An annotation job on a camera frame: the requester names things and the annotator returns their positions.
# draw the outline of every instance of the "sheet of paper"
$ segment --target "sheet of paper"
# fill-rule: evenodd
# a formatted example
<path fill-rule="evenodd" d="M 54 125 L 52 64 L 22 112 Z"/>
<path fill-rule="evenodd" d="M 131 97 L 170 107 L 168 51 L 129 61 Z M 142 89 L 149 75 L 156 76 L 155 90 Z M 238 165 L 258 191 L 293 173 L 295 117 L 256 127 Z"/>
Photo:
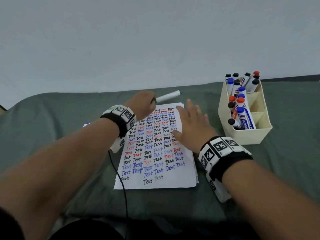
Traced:
<path fill-rule="evenodd" d="M 172 135 L 182 131 L 176 106 L 157 105 L 155 111 L 137 122 L 127 134 L 118 173 L 125 189 L 189 188 L 197 185 L 192 152 Z M 116 176 L 115 190 L 122 190 Z"/>

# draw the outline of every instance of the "person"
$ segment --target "person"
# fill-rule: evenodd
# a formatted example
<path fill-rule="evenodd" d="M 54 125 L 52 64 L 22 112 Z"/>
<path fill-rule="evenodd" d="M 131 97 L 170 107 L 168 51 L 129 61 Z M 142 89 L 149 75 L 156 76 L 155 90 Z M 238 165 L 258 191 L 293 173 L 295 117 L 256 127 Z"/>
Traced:
<path fill-rule="evenodd" d="M 150 104 L 154 96 L 152 91 L 141 91 L 124 105 L 142 120 L 155 109 L 155 102 Z M 173 135 L 186 148 L 199 153 L 217 133 L 198 105 L 189 99 L 186 104 L 186 109 L 177 107 L 182 133 L 173 131 Z M 68 201 L 102 165 L 118 135 L 116 123 L 99 118 L 3 173 L 2 239 L 5 235 L 11 239 L 46 239 Z M 234 163 L 223 174 L 222 183 L 260 238 L 319 239 L 319 205 L 254 160 Z M 116 233 L 112 236 L 121 238 Z"/>

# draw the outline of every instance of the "red marker cap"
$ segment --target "red marker cap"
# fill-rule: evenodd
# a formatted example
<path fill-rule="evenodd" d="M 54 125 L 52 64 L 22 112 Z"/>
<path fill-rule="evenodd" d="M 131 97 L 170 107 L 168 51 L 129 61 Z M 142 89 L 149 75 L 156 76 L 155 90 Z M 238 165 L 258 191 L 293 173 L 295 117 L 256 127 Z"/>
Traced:
<path fill-rule="evenodd" d="M 236 101 L 236 97 L 235 96 L 230 96 L 229 97 L 229 102 L 235 102 Z"/>
<path fill-rule="evenodd" d="M 240 98 L 237 99 L 237 103 L 239 103 L 239 104 L 242 104 L 242 103 L 244 103 L 244 102 L 245 102 L 245 99 L 242 98 L 242 97 L 240 97 Z"/>

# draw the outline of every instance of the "blue marker cap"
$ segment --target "blue marker cap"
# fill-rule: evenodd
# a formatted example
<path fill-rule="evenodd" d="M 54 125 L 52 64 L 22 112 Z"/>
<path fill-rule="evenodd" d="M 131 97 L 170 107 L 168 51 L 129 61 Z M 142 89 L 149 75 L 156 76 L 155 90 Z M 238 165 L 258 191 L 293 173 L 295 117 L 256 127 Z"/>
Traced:
<path fill-rule="evenodd" d="M 243 92 L 246 88 L 245 87 L 240 87 L 239 92 Z"/>
<path fill-rule="evenodd" d="M 238 107 L 237 108 L 237 113 L 238 114 L 242 114 L 245 111 L 245 109 L 243 107 Z"/>
<path fill-rule="evenodd" d="M 227 84 L 231 85 L 234 83 L 234 80 L 232 77 L 228 78 Z"/>

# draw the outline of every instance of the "forearm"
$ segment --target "forearm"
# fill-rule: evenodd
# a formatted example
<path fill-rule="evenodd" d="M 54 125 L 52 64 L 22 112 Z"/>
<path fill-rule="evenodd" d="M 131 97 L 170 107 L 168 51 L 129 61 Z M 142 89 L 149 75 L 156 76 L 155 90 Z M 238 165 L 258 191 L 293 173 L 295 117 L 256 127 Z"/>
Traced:
<path fill-rule="evenodd" d="M 59 214 L 101 166 L 119 135 L 118 126 L 101 118 L 40 149 L 0 180 L 0 206 L 24 225 L 40 210 Z"/>
<path fill-rule="evenodd" d="M 262 239 L 319 237 L 319 205 L 255 161 L 235 163 L 222 183 Z"/>

